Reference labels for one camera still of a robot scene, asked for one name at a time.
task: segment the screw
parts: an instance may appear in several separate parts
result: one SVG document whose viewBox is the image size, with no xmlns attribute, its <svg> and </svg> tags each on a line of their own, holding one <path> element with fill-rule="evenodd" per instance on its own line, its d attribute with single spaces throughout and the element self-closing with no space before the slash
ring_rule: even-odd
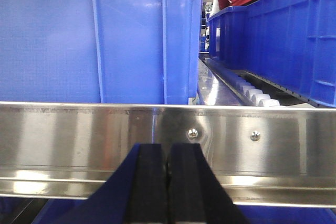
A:
<svg viewBox="0 0 336 224">
<path fill-rule="evenodd" d="M 259 131 L 253 131 L 251 134 L 251 140 L 252 141 L 258 141 L 260 139 L 260 132 Z"/>
<path fill-rule="evenodd" d="M 192 128 L 192 129 L 188 130 L 188 137 L 189 138 L 197 138 L 198 137 L 197 129 Z"/>
</svg>

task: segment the white roller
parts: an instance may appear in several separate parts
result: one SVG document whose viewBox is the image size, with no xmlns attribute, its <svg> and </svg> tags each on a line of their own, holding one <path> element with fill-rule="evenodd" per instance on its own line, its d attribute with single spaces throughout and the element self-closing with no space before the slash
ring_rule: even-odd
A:
<svg viewBox="0 0 336 224">
<path fill-rule="evenodd" d="M 246 96 L 250 101 L 252 101 L 252 97 L 255 94 L 262 94 L 262 91 L 260 89 L 250 89 L 250 90 L 247 90 L 246 92 Z"/>
<path fill-rule="evenodd" d="M 280 106 L 278 100 L 275 99 L 262 99 L 259 104 L 259 107 L 273 107 L 273 106 Z"/>
<path fill-rule="evenodd" d="M 247 94 L 247 90 L 250 90 L 250 89 L 255 89 L 256 87 L 254 87 L 254 86 L 247 86 L 247 85 L 245 85 L 245 86 L 242 86 L 242 91 L 243 91 L 243 94 L 246 96 L 246 94 Z"/>
<path fill-rule="evenodd" d="M 271 97 L 268 94 L 254 94 L 252 96 L 252 103 L 254 106 L 258 106 L 262 99 L 271 99 Z"/>
<path fill-rule="evenodd" d="M 237 89 L 238 89 L 239 91 L 242 91 L 242 90 L 243 90 L 243 86 L 252 86 L 252 84 L 249 83 L 249 82 L 246 82 L 246 81 L 242 81 L 242 82 L 238 82 L 238 83 L 237 83 Z"/>
</svg>

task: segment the metal guide rail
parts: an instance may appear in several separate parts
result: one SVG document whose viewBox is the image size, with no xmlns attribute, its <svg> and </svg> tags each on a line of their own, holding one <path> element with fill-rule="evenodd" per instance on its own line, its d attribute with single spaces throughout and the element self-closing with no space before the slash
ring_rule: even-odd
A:
<svg viewBox="0 0 336 224">
<path fill-rule="evenodd" d="M 135 143 L 199 143 L 236 204 L 336 206 L 336 110 L 0 103 L 0 195 L 87 198 Z"/>
</svg>

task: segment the blue tray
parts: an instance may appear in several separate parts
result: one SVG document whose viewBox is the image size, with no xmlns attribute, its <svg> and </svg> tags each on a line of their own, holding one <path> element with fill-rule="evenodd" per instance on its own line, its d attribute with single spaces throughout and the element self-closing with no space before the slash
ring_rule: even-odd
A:
<svg viewBox="0 0 336 224">
<path fill-rule="evenodd" d="M 186 104 L 202 0 L 0 0 L 0 100 Z"/>
<path fill-rule="evenodd" d="M 247 69 L 336 107 L 335 17 L 336 0 L 259 0 L 228 7 L 209 20 L 210 54 L 229 68 Z M 215 50 L 218 27 L 220 50 Z"/>
</svg>

